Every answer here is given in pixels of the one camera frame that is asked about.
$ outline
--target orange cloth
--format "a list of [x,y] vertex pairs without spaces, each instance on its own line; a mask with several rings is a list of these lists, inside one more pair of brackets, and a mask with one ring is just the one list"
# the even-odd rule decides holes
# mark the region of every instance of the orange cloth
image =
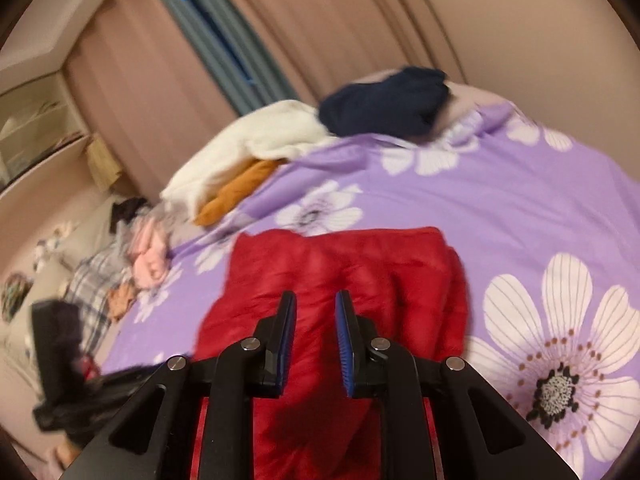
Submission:
[[284,158],[279,160],[256,159],[249,168],[220,188],[218,194],[202,207],[194,223],[201,227],[217,223],[225,214],[258,189],[271,176],[271,173],[284,162],[286,162]]

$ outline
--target pink garment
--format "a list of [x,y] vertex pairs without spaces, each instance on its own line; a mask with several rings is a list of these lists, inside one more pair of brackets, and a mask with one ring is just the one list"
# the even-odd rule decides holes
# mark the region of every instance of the pink garment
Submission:
[[156,219],[143,218],[136,222],[127,254],[133,263],[132,274],[137,288],[149,289],[162,285],[169,273],[166,252],[167,235]]

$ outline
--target floral bedsheet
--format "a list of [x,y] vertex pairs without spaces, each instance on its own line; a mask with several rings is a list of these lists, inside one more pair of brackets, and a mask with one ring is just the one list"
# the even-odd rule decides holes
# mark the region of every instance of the floral bedsheet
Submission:
[[472,112],[425,147],[352,137],[281,167],[178,248],[104,370],[191,351],[240,231],[436,226],[468,279],[466,359],[579,477],[599,479],[640,419],[639,222],[637,183],[511,104]]

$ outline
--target red cloth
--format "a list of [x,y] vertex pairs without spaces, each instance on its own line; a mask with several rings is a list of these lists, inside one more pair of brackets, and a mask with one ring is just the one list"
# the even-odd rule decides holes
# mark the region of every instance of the red cloth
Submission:
[[[256,480],[374,479],[380,427],[370,400],[346,397],[335,333],[335,293],[414,355],[462,352],[466,283],[457,254],[434,228],[348,231],[305,238],[240,235],[222,297],[204,319],[194,358],[219,355],[272,316],[293,290],[298,319],[289,383],[254,404]],[[199,456],[202,435],[196,438]]]

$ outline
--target dark blue garment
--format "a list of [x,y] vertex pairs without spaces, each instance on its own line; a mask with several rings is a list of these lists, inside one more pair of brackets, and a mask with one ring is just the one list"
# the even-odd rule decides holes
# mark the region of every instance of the dark blue garment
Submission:
[[320,103],[318,117],[339,137],[426,136],[449,96],[442,70],[408,66],[379,83],[354,83]]

